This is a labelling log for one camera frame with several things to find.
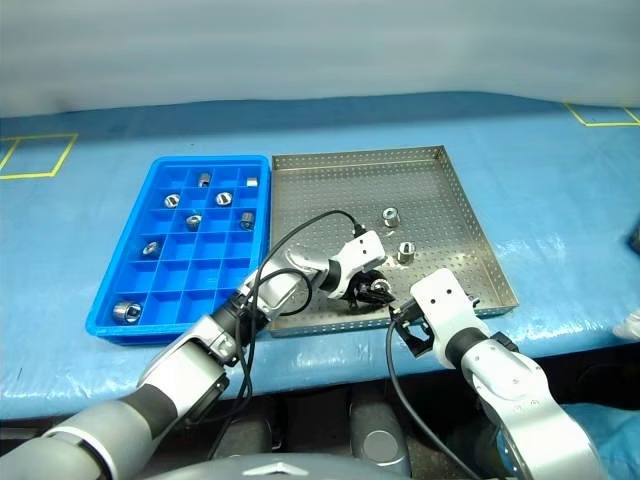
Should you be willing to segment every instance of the blue tablecloth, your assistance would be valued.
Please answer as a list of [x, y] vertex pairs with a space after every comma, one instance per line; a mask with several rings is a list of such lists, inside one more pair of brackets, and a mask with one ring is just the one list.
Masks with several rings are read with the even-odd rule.
[[[598, 123], [632, 118], [622, 109], [578, 113]], [[0, 126], [3, 137], [79, 134], [57, 175], [0, 180], [2, 419], [124, 395], [158, 352], [91, 337], [84, 320], [147, 170], [163, 155], [444, 144], [521, 303], [490, 319], [492, 329], [534, 357], [587, 350], [619, 343], [612, 328], [640, 306], [640, 258], [625, 244], [640, 216], [640, 123], [590, 128], [561, 104], [449, 93], [141, 107]], [[25, 141], [0, 176], [49, 170], [60, 148]], [[394, 349], [401, 374], [439, 368], [397, 338]], [[386, 374], [384, 331], [264, 333], [253, 379], [262, 393]], [[229, 394], [239, 378], [234, 370]]]

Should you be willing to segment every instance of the metal cylinder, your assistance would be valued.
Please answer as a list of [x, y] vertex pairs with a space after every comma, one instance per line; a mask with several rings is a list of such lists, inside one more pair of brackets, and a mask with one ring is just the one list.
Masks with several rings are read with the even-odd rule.
[[160, 242], [149, 242], [142, 249], [142, 256], [145, 258], [157, 258], [160, 255]]
[[208, 187], [211, 184], [211, 174], [207, 172], [203, 172], [198, 177], [198, 186], [199, 187]]
[[256, 223], [256, 216], [253, 212], [243, 212], [240, 217], [240, 227], [244, 230], [253, 230]]
[[398, 263], [407, 264], [413, 262], [413, 257], [416, 254], [416, 246], [413, 242], [402, 242], [398, 246]]
[[167, 208], [176, 208], [178, 203], [180, 203], [180, 195], [177, 193], [172, 193], [164, 197], [164, 206]]
[[125, 325], [138, 323], [142, 315], [142, 306], [135, 302], [118, 302], [113, 307], [113, 318]]
[[216, 195], [216, 203], [221, 207], [226, 207], [231, 205], [231, 201], [233, 200], [233, 195], [229, 192], [220, 192]]
[[187, 224], [187, 230], [191, 232], [195, 232], [200, 227], [200, 222], [202, 222], [202, 215], [190, 215], [185, 219], [185, 223]]
[[382, 221], [385, 226], [389, 228], [395, 228], [400, 225], [400, 215], [398, 215], [398, 209], [396, 207], [385, 208], [382, 211]]

